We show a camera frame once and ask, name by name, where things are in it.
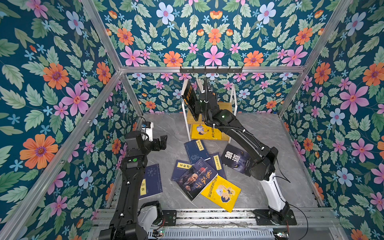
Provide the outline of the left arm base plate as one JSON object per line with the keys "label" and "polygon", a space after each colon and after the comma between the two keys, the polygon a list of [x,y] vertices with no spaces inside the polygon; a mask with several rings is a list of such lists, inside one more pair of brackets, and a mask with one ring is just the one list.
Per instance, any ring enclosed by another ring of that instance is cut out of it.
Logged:
{"label": "left arm base plate", "polygon": [[177,213],[176,210],[163,210],[161,214],[158,214],[152,226],[158,228],[163,226],[176,226]]}

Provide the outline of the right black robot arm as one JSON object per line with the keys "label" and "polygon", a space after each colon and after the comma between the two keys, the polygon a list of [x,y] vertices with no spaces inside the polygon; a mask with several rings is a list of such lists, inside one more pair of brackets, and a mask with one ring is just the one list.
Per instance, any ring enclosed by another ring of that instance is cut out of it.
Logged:
{"label": "right black robot arm", "polygon": [[231,137],[250,155],[250,163],[246,172],[262,184],[269,204],[268,219],[276,225],[284,224],[288,217],[290,205],[283,197],[276,178],[275,163],[278,149],[270,148],[260,142],[243,127],[233,113],[229,110],[220,109],[217,97],[209,87],[207,80],[204,79],[203,81],[203,91],[197,102],[200,106],[203,122],[205,125],[218,129]]}

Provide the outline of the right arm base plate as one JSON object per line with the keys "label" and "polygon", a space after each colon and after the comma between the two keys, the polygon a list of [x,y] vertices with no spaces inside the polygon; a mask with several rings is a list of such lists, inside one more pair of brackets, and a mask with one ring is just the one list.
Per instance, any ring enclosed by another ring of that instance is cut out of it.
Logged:
{"label": "right arm base plate", "polygon": [[275,226],[283,226],[283,225],[289,225],[289,226],[296,226],[297,220],[295,218],[293,210],[289,210],[285,217],[283,217],[282,220],[278,220],[278,217],[273,217],[271,212],[266,209],[261,210],[253,210],[253,214],[255,215],[255,220],[257,222],[258,226],[269,226],[269,225],[275,225]]}

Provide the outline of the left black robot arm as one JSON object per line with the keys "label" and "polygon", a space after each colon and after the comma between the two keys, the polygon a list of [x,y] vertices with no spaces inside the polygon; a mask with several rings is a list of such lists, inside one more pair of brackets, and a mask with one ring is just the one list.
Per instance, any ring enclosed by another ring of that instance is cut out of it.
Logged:
{"label": "left black robot arm", "polygon": [[153,225],[162,224],[163,211],[158,201],[143,204],[139,209],[139,197],[148,154],[167,148],[168,136],[150,140],[141,131],[132,131],[125,136],[126,156],[122,160],[122,185],[115,214],[109,228],[102,230],[100,240],[147,240]]}

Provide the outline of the purple old man book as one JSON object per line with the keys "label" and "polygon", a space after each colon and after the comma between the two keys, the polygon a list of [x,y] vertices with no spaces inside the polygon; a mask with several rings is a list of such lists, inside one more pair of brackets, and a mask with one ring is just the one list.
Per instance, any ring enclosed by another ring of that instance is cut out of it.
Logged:
{"label": "purple old man book", "polygon": [[218,176],[218,172],[205,160],[199,159],[177,181],[178,186],[190,201],[197,196]]}

